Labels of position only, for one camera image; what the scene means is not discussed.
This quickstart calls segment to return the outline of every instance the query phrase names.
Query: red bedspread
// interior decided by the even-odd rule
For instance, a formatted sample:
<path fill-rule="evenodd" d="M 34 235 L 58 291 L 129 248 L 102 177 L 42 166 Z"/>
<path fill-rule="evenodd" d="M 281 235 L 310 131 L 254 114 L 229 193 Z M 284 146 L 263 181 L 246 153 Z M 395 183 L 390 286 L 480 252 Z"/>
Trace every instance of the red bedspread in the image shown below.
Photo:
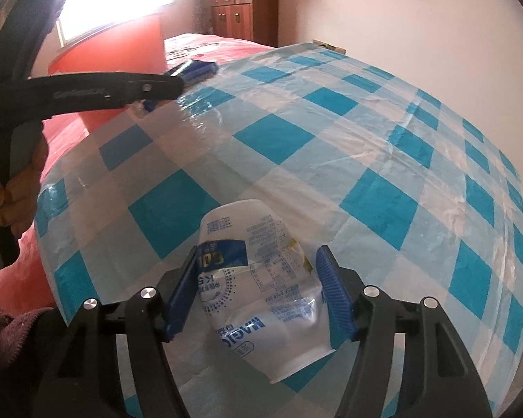
<path fill-rule="evenodd" d="M 183 34 L 165 40 L 167 69 L 190 58 L 224 64 L 271 48 L 247 40 L 202 34 Z M 45 136 L 50 146 L 50 156 L 43 171 L 43 178 L 65 152 L 87 135 L 87 129 L 76 115 L 57 116 L 45 121 Z M 0 271 L 0 309 L 12 315 L 54 304 L 40 262 L 34 226 L 23 235 L 20 248 L 21 255 L 18 261 Z"/>

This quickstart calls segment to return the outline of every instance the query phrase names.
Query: silver screw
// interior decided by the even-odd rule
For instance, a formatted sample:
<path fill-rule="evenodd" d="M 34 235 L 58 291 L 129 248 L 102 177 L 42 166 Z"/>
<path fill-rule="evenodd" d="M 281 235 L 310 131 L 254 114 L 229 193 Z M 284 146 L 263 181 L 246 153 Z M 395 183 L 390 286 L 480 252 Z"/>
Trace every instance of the silver screw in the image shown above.
<path fill-rule="evenodd" d="M 87 299 L 84 301 L 84 308 L 87 310 L 93 309 L 97 306 L 97 299 Z"/>
<path fill-rule="evenodd" d="M 426 308 L 438 308 L 438 300 L 436 300 L 435 298 L 433 297 L 426 297 L 424 299 L 424 306 Z"/>
<path fill-rule="evenodd" d="M 380 290 L 376 286 L 367 286 L 364 288 L 364 295 L 368 297 L 377 297 L 380 295 Z"/>
<path fill-rule="evenodd" d="M 143 299 L 152 299 L 155 297 L 157 291 L 154 287 L 144 287 L 142 291 L 139 293 Z"/>

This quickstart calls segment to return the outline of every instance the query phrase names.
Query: bed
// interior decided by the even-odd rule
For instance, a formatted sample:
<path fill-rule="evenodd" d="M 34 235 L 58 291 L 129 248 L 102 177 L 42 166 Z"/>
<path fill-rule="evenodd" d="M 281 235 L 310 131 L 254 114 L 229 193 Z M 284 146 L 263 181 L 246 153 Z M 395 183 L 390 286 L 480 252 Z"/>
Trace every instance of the bed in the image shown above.
<path fill-rule="evenodd" d="M 312 44 L 182 35 L 166 51 L 169 65 L 216 59 L 221 71 L 149 115 L 123 112 L 44 179 L 36 235 L 65 318 L 88 297 L 109 303 L 155 284 L 180 266 L 206 212 L 258 198 L 308 257 L 327 243 L 366 284 L 438 298 L 497 410 L 523 351 L 523 187 L 510 160 L 426 91 Z M 334 354 L 269 385 L 195 303 L 166 353 L 191 416 L 331 417 L 356 353 L 333 326 L 331 339 Z M 402 354 L 399 338 L 384 416 Z M 139 416 L 124 355 L 120 364 Z"/>

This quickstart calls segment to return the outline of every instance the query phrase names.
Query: blue gripper pad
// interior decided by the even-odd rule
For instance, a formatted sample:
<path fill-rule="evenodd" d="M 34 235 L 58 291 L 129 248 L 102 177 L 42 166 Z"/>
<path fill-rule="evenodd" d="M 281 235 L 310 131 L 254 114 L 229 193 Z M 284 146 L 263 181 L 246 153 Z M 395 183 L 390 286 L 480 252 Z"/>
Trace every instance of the blue gripper pad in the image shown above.
<path fill-rule="evenodd" d="M 187 60 L 173 67 L 164 75 L 180 77 L 184 81 L 184 88 L 213 77 L 219 70 L 217 63 L 213 61 Z M 143 108 L 151 113 L 159 104 L 158 100 L 144 100 Z"/>
<path fill-rule="evenodd" d="M 316 253 L 316 270 L 324 289 L 327 306 L 338 327 L 352 340 L 358 331 L 353 320 L 353 302 L 356 300 L 356 297 L 351 297 L 345 289 L 343 281 L 339 277 L 339 269 L 342 268 L 337 264 L 331 251 L 328 251 L 326 247 L 318 248 Z M 347 272 L 344 273 L 352 273 L 356 276 L 356 278 L 353 278 L 353 281 L 357 283 L 354 286 L 360 287 L 362 282 L 357 273 L 348 271 L 348 269 L 345 270 Z"/>
<path fill-rule="evenodd" d="M 196 248 L 194 247 L 180 269 L 166 272 L 157 290 L 163 300 L 163 342 L 170 342 L 184 328 L 190 308 L 197 295 Z"/>

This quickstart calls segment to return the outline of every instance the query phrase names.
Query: wall outlet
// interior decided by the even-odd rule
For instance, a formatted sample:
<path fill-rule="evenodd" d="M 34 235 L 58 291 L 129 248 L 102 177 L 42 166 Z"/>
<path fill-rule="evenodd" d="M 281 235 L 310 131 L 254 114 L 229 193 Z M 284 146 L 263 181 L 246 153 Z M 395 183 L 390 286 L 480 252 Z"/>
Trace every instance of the wall outlet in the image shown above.
<path fill-rule="evenodd" d="M 332 46 L 331 44 L 328 44 L 327 42 L 322 42 L 320 40 L 313 39 L 312 44 L 315 44 L 318 47 L 324 47 L 328 50 L 333 50 L 334 52 L 337 52 L 337 53 L 342 53 L 343 55 L 345 55 L 347 53 L 347 50 L 345 50 L 344 48 L 335 47 L 335 46 Z"/>

